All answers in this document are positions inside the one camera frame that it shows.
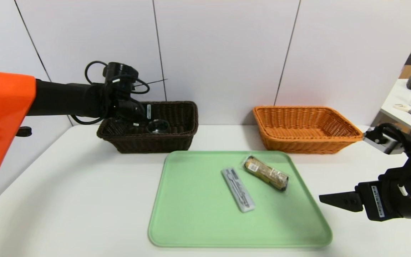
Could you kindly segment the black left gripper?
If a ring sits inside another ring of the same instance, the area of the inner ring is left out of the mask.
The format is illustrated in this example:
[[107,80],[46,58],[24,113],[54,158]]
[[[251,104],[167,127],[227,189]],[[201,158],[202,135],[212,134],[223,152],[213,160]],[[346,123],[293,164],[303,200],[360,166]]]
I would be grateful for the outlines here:
[[147,122],[147,126],[153,122],[153,104],[152,103],[142,103],[142,121]]

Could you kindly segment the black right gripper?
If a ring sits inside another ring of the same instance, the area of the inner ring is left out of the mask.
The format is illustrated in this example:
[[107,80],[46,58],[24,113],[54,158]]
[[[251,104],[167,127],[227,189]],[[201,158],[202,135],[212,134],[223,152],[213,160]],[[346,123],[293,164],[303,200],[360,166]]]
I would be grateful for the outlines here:
[[355,187],[356,192],[323,194],[319,195],[319,200],[350,212],[361,212],[364,206],[371,221],[411,219],[411,177],[404,182],[406,195],[401,192],[399,181],[399,176],[379,175],[376,181],[359,183]]

